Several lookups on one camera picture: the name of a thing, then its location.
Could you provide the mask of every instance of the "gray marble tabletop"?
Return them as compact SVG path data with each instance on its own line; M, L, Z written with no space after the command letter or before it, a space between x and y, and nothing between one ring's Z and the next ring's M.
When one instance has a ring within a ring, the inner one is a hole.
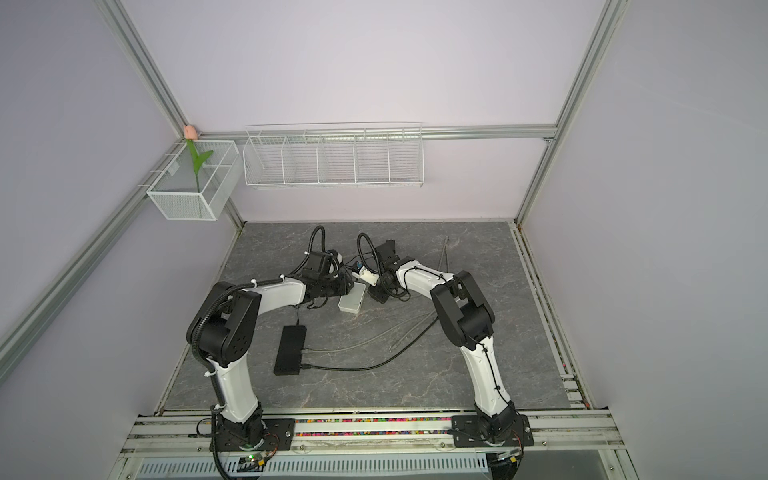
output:
M356 255L356 237L368 233L374 244L396 240L401 257L415 257L436 268L443 246L448 269L467 270L477 280L496 314L496 358L507 391L521 409L569 407L544 328L507 223L401 222L326 223L326 248L346 259ZM272 278L291 271L303 258L314 223L248 223L227 261L222 280L233 283ZM432 301L414 295L408 302L390 298L379 304L366 295L359 314L338 309L332 298L319 310L301 308L307 327L306 348L338 349L360 343L411 319L375 342L340 353L307 353L303 361L323 366L358 367L389 358L417 335L413 330L392 344L420 319L435 317ZM248 352L253 389L265 408L418 407L463 408L474 404L464 359L436 323L398 359L368 372L303 370L298 376L275 376L280 334L296 322L296 309L283 308L259 317ZM207 409L215 403L203 367L187 355L171 387L165 409Z

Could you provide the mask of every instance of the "robotic arm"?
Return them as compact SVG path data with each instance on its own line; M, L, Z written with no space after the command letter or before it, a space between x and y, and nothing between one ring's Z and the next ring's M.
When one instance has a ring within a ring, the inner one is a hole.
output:
M335 250L326 252L323 246L323 251L312 251L310 241L305 260L289 276L214 286L187 331L192 353L206 366L205 375L211 378L217 394L217 404L212 407L214 454L218 432L226 433L229 447L220 445L220 451L258 449L269 435L247 371L247 351L257 317L283 306L346 295L354 285L353 277L366 281L370 296L381 303L390 296L401 296L397 289L432 299L443 332L461 350L475 389L474 440L501 445L510 439L515 425L520 428L525 417L516 411L496 364L492 336L495 316L472 275L439 272L411 257L400 259L394 240L372 248L371 254L376 271L369 270L364 261L346 269ZM298 349L303 347L303 337L300 342Z

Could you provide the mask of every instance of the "wire basket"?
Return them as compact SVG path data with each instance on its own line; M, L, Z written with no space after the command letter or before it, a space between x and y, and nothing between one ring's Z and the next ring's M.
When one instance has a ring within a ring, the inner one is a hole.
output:
M243 174L235 142L194 143L198 153L214 151L200 167L197 180L192 155L185 146L147 190L149 198L168 220L216 220Z
M420 128L261 131L243 146L243 165L246 184L257 189L424 184Z

